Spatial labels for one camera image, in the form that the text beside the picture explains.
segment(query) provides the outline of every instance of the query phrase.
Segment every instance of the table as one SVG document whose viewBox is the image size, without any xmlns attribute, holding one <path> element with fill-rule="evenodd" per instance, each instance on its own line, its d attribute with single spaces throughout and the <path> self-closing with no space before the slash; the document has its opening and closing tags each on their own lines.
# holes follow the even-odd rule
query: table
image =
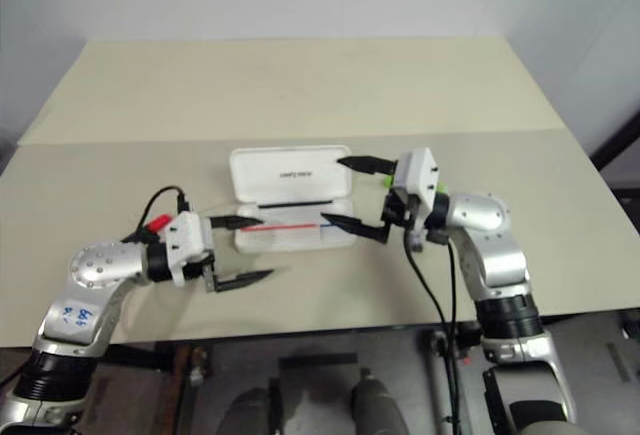
<svg viewBox="0 0 640 435">
<path fill-rule="evenodd" d="M 229 213 L 231 150 L 329 143 L 390 158 L 426 145 L 451 191 L 506 199 L 543 314 L 640 304 L 635 230 L 502 39 L 100 42 L 0 177 L 0 346 L 30 344 L 73 253 L 129 233 L 160 186 Z M 377 220 L 384 193 L 356 175 L 356 214 Z M 173 208 L 168 197 L 158 211 Z M 400 238 L 247 256 L 218 234 L 222 273 L 276 272 L 223 294 L 202 280 L 138 288 L 113 341 L 433 322 Z M 446 249 L 416 258 L 448 311 Z M 458 296 L 473 319 L 462 283 Z"/>
</svg>

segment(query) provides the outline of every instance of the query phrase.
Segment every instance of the gray tile floor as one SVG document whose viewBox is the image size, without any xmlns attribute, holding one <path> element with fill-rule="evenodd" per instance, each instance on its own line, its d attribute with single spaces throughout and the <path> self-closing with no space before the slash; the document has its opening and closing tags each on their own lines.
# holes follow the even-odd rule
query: gray tile floor
<svg viewBox="0 0 640 435">
<path fill-rule="evenodd" d="M 580 425 L 592 434 L 640 434 L 640 344 L 625 340 L 616 315 L 583 315 L 549 327 L 555 335 L 578 407 Z M 285 433 L 353 434 L 348 401 L 360 367 L 368 367 L 396 398 L 412 434 L 448 434 L 444 375 L 439 360 L 423 357 L 416 330 L 343 332 L 272 339 L 209 341 L 213 376 L 200 387 L 191 420 L 192 434 L 215 434 L 231 401 L 253 387 L 280 377 L 287 389 Z M 616 363 L 612 352 L 617 354 Z M 321 370 L 280 369 L 283 357 L 355 353 L 356 364 Z M 0 376 L 25 353 L 0 352 Z M 464 402 L 472 420 L 468 434 L 490 434 L 480 350 L 461 364 Z M 96 373 L 85 418 L 85 435 L 151 434 L 166 376 L 157 372 L 102 366 Z"/>
</svg>

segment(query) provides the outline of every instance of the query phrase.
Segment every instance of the white wall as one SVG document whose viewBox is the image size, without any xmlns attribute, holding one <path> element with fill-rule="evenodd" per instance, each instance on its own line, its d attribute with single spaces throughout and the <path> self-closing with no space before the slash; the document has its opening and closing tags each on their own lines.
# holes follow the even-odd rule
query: white wall
<svg viewBox="0 0 640 435">
<path fill-rule="evenodd" d="M 640 108 L 640 0 L 1 0 L 21 133 L 84 40 L 505 34 L 587 151 Z"/>
</svg>

